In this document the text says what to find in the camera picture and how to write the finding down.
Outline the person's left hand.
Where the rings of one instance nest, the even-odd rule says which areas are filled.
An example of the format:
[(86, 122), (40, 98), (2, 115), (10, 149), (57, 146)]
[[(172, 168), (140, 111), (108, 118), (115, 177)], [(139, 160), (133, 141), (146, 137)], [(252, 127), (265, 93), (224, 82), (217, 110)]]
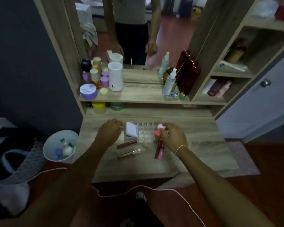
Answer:
[(99, 148), (108, 149), (117, 141), (119, 136), (120, 133), (113, 132), (112, 119), (109, 119), (99, 128), (93, 144)]

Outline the person's right hand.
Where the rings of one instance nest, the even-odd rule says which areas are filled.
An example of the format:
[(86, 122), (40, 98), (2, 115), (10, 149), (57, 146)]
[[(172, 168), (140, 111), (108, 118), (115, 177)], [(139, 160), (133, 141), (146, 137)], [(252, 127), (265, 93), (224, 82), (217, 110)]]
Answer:
[(176, 154), (181, 148), (188, 148), (188, 142), (185, 134), (181, 128), (174, 123), (171, 123), (169, 140), (163, 142), (174, 154)]

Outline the pink lip gloss tube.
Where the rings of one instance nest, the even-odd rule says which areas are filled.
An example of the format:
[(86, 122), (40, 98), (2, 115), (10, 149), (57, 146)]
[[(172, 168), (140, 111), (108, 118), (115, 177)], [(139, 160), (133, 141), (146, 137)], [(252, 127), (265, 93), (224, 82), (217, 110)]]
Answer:
[(155, 130), (155, 137), (159, 138), (159, 143), (156, 151), (156, 159), (160, 160), (162, 158), (163, 150), (164, 150), (164, 143), (161, 140), (161, 130), (160, 129), (165, 129), (166, 127), (163, 126), (162, 124), (159, 124), (157, 126), (157, 130)]

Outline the red lip gloss tube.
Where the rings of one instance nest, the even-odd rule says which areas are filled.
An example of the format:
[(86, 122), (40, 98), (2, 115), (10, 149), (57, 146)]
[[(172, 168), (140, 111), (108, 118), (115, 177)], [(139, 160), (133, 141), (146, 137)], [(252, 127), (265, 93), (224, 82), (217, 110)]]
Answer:
[(157, 141), (155, 159), (160, 160), (162, 158), (162, 154), (164, 150), (164, 143), (161, 140), (161, 131), (159, 129), (156, 129), (154, 134), (155, 134), (155, 140)]

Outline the person's right forearm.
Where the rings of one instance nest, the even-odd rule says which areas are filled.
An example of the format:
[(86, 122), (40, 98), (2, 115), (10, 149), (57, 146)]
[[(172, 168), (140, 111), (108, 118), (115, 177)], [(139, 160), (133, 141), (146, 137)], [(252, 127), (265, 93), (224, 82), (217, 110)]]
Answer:
[(175, 155), (185, 165), (208, 206), (225, 227), (276, 227), (249, 199), (191, 150), (181, 148)]

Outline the gold lip gloss tube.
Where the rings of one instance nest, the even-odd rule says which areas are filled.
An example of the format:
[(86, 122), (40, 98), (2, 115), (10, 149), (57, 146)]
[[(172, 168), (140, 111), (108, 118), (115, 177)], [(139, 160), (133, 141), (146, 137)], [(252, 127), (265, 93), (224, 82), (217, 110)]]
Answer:
[(131, 155), (135, 155), (135, 154), (138, 154), (140, 152), (141, 152), (141, 149), (136, 149), (134, 151), (130, 151), (130, 152), (119, 155), (118, 159), (121, 159), (121, 158), (124, 158), (124, 157), (127, 157), (127, 156), (131, 156)]

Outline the wooden vanity table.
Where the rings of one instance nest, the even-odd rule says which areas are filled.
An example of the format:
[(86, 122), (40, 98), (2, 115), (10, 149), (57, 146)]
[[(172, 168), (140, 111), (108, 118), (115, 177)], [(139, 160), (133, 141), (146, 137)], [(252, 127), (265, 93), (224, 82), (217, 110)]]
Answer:
[[(284, 21), (277, 21), (269, 26), (268, 19), (257, 19), (251, 16), (260, 0), (209, 0), (205, 6), (206, 17), (204, 30), (197, 29), (197, 36), (203, 34), (204, 39), (192, 38), (193, 46), (201, 43), (197, 53), (199, 66), (204, 72), (196, 80), (185, 100), (172, 100), (162, 95), (163, 81), (158, 77), (158, 71), (146, 70), (144, 65), (123, 66), (123, 89), (118, 92), (108, 90), (108, 95), (102, 96), (98, 90), (97, 97), (86, 100), (79, 93), (80, 70), (79, 58), (75, 50), (77, 37), (73, 35), (72, 26), (79, 26), (79, 19), (75, 16), (75, 4), (71, 0), (34, 0), (42, 22), (54, 46), (55, 52), (64, 70), (66, 79), (74, 94), (79, 110), (83, 115), (79, 138), (73, 163), (87, 150), (96, 136), (96, 132), (105, 119), (117, 117), (125, 122), (175, 122), (180, 125), (187, 138), (188, 146), (201, 157), (201, 160), (213, 170), (226, 172), (238, 169), (225, 139), (219, 131), (215, 118), (222, 114), (236, 96), (239, 95), (275, 58), (284, 51), (284, 37), (273, 37), (269, 34), (267, 41), (277, 40), (270, 48), (258, 53), (248, 52), (254, 60), (248, 61), (250, 71), (256, 71), (254, 76), (245, 76), (249, 81), (235, 82), (234, 89), (225, 94), (225, 98), (218, 101), (210, 100), (209, 96), (201, 96), (201, 87), (205, 85), (210, 75), (220, 77), (235, 77), (238, 73), (216, 72), (218, 60), (226, 53), (227, 46), (231, 45), (235, 36), (243, 26), (257, 27), (261, 33), (275, 30), (284, 33)], [(106, 112), (96, 114), (91, 102), (106, 102)], [(110, 103), (123, 103), (121, 111), (110, 109)], [(108, 149), (101, 159), (93, 183), (140, 180), (164, 177), (184, 176), (187, 169), (171, 153), (164, 153), (163, 160), (155, 160), (156, 143), (137, 143), (142, 153), (136, 157), (125, 157), (119, 160), (117, 145), (124, 141), (124, 129), (116, 144)]]

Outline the clear spray bottle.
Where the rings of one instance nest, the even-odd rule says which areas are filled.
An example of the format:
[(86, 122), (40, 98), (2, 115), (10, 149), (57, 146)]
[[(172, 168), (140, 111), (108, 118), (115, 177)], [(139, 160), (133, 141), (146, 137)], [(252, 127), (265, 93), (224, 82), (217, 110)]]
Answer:
[(163, 87), (162, 95), (163, 97), (167, 97), (170, 95), (173, 85), (176, 81), (176, 74), (177, 74), (177, 69), (174, 68), (170, 74), (167, 76), (167, 79), (165, 81), (165, 85)]

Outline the white cylindrical humidifier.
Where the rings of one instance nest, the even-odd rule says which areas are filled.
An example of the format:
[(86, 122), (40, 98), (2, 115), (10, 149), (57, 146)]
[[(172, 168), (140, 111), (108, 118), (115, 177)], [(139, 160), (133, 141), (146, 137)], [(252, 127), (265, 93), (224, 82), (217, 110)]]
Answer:
[(114, 92), (123, 89), (123, 65), (119, 62), (110, 62), (108, 64), (109, 89)]

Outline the amber bottle with white cap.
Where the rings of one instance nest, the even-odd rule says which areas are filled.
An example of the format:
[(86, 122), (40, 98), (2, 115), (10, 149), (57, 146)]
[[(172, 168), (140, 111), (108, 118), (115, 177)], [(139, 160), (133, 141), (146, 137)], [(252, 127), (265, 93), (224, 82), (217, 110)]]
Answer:
[(100, 89), (101, 88), (101, 82), (100, 82), (100, 75), (97, 69), (91, 69), (90, 70), (90, 74), (91, 74), (91, 81), (92, 84), (97, 88)]

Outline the dark red tube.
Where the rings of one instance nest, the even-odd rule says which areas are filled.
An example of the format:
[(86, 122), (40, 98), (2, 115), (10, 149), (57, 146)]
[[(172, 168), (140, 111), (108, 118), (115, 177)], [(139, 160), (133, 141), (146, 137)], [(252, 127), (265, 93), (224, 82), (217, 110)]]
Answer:
[(224, 79), (217, 79), (215, 81), (215, 83), (212, 85), (212, 87), (210, 88), (210, 90), (208, 91), (208, 95), (214, 97), (218, 91), (220, 90), (220, 88), (223, 86), (225, 80)]

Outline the black box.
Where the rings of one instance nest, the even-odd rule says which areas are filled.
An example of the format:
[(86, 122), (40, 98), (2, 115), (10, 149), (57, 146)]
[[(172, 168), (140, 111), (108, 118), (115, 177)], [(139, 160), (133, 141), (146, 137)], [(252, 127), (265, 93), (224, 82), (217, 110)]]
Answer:
[(82, 72), (89, 73), (92, 68), (91, 60), (88, 58), (82, 58), (80, 67), (81, 67)]

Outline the white flat tube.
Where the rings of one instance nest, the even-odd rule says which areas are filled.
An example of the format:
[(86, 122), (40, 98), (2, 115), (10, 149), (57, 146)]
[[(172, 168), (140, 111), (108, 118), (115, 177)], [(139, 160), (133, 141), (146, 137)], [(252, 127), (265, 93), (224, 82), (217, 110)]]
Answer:
[(244, 73), (248, 70), (248, 67), (246, 65), (243, 64), (233, 64), (233, 63), (229, 63), (227, 61), (220, 61), (219, 62), (219, 67), (223, 70), (223, 71), (227, 71), (227, 72), (239, 72), (239, 73)]

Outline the white cabinet door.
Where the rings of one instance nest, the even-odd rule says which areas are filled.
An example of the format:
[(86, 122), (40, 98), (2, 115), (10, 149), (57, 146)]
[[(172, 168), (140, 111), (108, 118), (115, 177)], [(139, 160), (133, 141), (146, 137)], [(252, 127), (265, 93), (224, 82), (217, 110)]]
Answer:
[[(261, 87), (264, 79), (271, 81)], [(284, 52), (216, 119), (225, 139), (251, 141), (284, 124)]]

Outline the black and grey bag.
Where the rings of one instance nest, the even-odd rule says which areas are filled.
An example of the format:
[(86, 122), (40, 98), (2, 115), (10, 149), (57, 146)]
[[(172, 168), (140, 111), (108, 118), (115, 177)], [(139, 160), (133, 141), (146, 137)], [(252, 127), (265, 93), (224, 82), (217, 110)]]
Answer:
[(17, 217), (26, 209), (28, 183), (44, 165), (43, 145), (34, 130), (0, 118), (0, 219)]

